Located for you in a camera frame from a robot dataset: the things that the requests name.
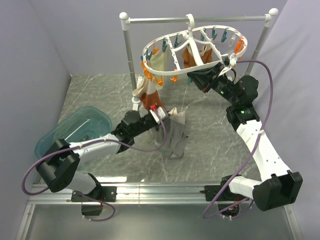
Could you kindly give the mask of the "grey underwear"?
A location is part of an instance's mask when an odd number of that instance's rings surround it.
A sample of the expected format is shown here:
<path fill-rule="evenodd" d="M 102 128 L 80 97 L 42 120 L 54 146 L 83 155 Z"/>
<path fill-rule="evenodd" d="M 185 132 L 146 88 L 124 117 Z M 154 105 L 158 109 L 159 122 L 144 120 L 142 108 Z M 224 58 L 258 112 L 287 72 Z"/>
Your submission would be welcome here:
<path fill-rule="evenodd" d="M 159 152 L 163 158 L 180 159 L 188 143 L 186 114 L 184 111 L 178 112 L 174 107 L 168 112 L 168 118 L 163 123 L 166 129 L 166 140 Z"/>

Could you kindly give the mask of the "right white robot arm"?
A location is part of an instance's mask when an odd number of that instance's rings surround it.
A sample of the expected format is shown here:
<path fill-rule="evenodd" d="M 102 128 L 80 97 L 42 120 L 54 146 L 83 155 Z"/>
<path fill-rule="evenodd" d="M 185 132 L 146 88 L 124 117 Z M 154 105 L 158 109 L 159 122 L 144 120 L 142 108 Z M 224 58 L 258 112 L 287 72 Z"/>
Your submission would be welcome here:
<path fill-rule="evenodd" d="M 244 166 L 240 166 L 233 175 L 222 178 L 217 193 L 212 193 L 210 186 L 205 186 L 208 207 L 221 197 L 227 201 L 252 200 L 263 212 L 293 204 L 303 178 L 283 162 L 265 133 L 270 115 L 261 120 L 253 105 L 258 97 L 258 80 L 244 75 L 234 83 L 223 73 L 220 63 L 212 68 L 189 72 L 187 76 L 202 92 L 213 90 L 231 104 L 226 109 L 227 120 L 249 149 L 249 159 L 254 160 L 261 178 L 257 181 L 242 176 L 240 172 Z"/>

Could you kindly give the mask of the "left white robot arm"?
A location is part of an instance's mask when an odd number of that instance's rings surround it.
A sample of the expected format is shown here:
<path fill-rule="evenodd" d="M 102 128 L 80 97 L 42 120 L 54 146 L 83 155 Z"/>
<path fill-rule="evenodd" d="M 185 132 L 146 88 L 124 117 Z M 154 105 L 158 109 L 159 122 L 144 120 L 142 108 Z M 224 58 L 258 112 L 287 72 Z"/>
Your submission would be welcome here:
<path fill-rule="evenodd" d="M 155 105 L 144 116 L 130 110 L 115 130 L 102 137 L 71 143 L 59 139 L 45 153 L 43 162 L 36 166 L 36 170 L 53 193 L 70 189 L 83 194 L 89 201 L 101 200 L 103 187 L 100 182 L 91 173 L 79 172 L 78 165 L 104 154 L 113 155 L 134 149 L 135 137 L 163 126 L 168 116 L 163 107 Z"/>

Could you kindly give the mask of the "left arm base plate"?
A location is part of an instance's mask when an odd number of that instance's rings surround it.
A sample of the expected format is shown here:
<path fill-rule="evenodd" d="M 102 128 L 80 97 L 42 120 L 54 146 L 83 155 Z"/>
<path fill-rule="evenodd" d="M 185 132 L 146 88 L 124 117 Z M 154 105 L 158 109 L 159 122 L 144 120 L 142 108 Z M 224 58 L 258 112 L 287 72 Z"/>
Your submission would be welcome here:
<path fill-rule="evenodd" d="M 117 198 L 116 186 L 102 186 L 99 190 L 87 195 L 74 191 L 71 195 L 71 202 L 106 202 L 113 203 Z"/>

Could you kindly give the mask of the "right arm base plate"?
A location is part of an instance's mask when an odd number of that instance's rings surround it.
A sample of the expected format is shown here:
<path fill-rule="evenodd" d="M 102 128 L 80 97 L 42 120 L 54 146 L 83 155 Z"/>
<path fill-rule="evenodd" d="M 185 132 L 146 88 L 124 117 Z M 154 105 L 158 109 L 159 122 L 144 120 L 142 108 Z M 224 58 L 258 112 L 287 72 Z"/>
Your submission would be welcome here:
<path fill-rule="evenodd" d="M 220 191 L 220 185 L 205 185 L 199 192 L 204 195 L 206 202 L 211 202 Z"/>

